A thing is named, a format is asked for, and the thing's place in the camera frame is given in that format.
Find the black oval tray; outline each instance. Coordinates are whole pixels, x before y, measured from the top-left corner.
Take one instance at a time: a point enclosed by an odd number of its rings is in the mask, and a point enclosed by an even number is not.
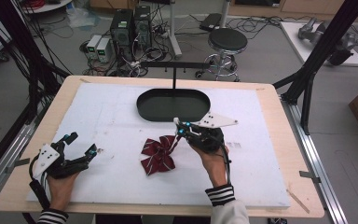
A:
[[[209,97],[202,91],[188,89],[152,89],[136,101],[139,115],[149,121],[199,121],[211,108]]]

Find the desk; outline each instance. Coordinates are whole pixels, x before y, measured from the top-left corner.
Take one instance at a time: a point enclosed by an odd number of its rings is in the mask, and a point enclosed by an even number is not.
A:
[[[127,78],[127,77],[68,77],[47,114],[41,121],[34,137],[22,154],[22,159],[33,158],[43,143],[52,141],[66,110],[76,95],[81,83],[114,83],[122,85],[142,85],[170,87],[170,79]],[[299,171],[308,171],[302,158],[295,136],[283,112],[275,89],[269,84],[211,82],[177,80],[177,88],[226,88],[254,90],[261,104],[282,170],[291,207],[288,209],[249,209],[251,217],[322,217],[324,210],[311,179],[300,177]],[[39,212],[40,204],[27,202],[29,192],[28,165],[16,167],[0,193],[0,211]],[[172,216],[209,216],[211,206],[143,205],[110,203],[70,203],[67,212],[99,214],[143,214]]]

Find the gray floor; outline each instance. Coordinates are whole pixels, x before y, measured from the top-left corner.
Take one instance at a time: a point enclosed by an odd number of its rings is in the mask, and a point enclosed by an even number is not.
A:
[[[210,8],[198,12],[194,8],[181,5],[177,7],[178,15],[189,13],[218,12],[220,1],[213,1]],[[58,21],[65,17],[63,10],[39,15],[41,22]],[[190,17],[178,19],[181,24],[193,21]],[[78,49],[81,43],[90,39],[92,34],[102,34],[108,30],[110,20],[97,20],[95,27],[74,28],[66,26],[67,21],[53,24],[54,32],[46,36],[49,46],[61,58],[62,62],[74,74],[82,74],[87,69],[86,58]],[[197,27],[196,22],[188,22],[184,28]],[[200,32],[196,29],[182,30]],[[183,51],[180,61],[201,62],[213,53],[207,44],[207,35],[195,37],[177,36]],[[290,46],[283,31],[276,27],[266,27],[254,39],[249,40],[247,50],[238,55],[236,60],[240,67],[242,82],[274,83],[296,72],[301,61]],[[195,70],[179,71],[178,78],[195,79]],[[146,77],[171,77],[159,69],[151,69]],[[202,79],[213,80],[212,76]],[[232,81],[232,77],[221,81]],[[278,89],[283,93],[287,87]],[[27,82],[10,61],[0,62],[0,140],[8,131],[14,120],[27,104]],[[314,82],[310,110],[310,132],[315,146],[321,156],[324,168],[336,192],[349,223],[358,223],[358,122],[348,107],[348,103],[358,95],[358,67],[323,66]],[[71,215],[69,223],[91,223],[92,215]],[[147,217],[145,223],[170,223],[171,217]],[[289,218],[289,223],[332,223],[328,216],[320,219]],[[0,223],[25,223],[20,214],[0,212]],[[267,223],[265,218],[252,217],[251,223]]]

